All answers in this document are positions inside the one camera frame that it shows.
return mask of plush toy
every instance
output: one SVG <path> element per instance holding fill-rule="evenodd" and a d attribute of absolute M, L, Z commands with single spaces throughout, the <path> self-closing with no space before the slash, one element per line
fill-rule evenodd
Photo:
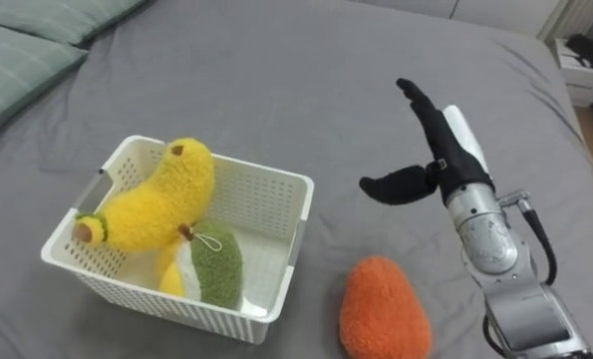
<path fill-rule="evenodd" d="M 112 197 L 97 213 L 80 213 L 73 237 L 126 252 L 162 248 L 202 218 L 213 189 L 209 149 L 195 139 L 175 140 L 146 181 Z"/>
<path fill-rule="evenodd" d="M 157 259 L 159 291 L 236 308 L 243 262 L 231 230 L 223 223 L 202 220 L 182 232 L 182 240 L 164 248 Z"/>
<path fill-rule="evenodd" d="M 414 289 L 391 260 L 372 256 L 349 274 L 340 340 L 353 359 L 424 359 L 432 331 Z"/>

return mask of basket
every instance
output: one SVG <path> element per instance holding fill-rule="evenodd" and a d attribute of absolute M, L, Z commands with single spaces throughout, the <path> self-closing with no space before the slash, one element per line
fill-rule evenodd
<path fill-rule="evenodd" d="M 226 222 L 238 240 L 243 256 L 238 310 L 158 292 L 155 252 L 127 254 L 71 237 L 78 211 L 96 211 L 146 179 L 164 148 L 164 142 L 145 137 L 125 139 L 44 244 L 42 259 L 75 273 L 113 304 L 260 344 L 287 295 L 314 189 L 309 178 L 214 155 L 215 188 L 206 216 Z"/>

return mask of green plush toy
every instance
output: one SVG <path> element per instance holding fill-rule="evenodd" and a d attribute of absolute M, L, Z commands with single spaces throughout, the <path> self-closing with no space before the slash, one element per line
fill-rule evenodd
<path fill-rule="evenodd" d="M 232 231 L 214 220 L 202 220 L 179 231 L 183 239 L 163 249 L 158 257 L 158 289 L 235 309 L 241 297 L 243 261 Z"/>

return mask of white nightstand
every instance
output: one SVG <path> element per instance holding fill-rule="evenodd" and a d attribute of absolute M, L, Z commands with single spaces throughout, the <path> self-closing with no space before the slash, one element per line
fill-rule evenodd
<path fill-rule="evenodd" d="M 586 61 L 564 46 L 565 40 L 555 40 L 553 54 L 557 58 L 566 90 L 574 106 L 589 107 L 593 104 L 593 68 Z"/>

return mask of gray bedsheet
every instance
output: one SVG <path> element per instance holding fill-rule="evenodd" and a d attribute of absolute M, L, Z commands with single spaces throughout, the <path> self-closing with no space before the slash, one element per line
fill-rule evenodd
<path fill-rule="evenodd" d="M 558 254 L 555 287 L 593 344 L 593 164 L 542 44 L 344 1 L 164 0 L 95 43 L 76 77 L 0 133 L 0 358 L 343 358 L 344 280 L 369 254 L 394 259 L 415 286 L 432 358 L 493 358 L 440 198 L 385 207 L 359 191 L 360 176 L 430 159 L 398 76 L 462 109 L 500 193 L 531 191 Z M 52 229 L 132 134 L 195 136 L 316 182 L 263 345 L 107 304 L 41 262 Z"/>

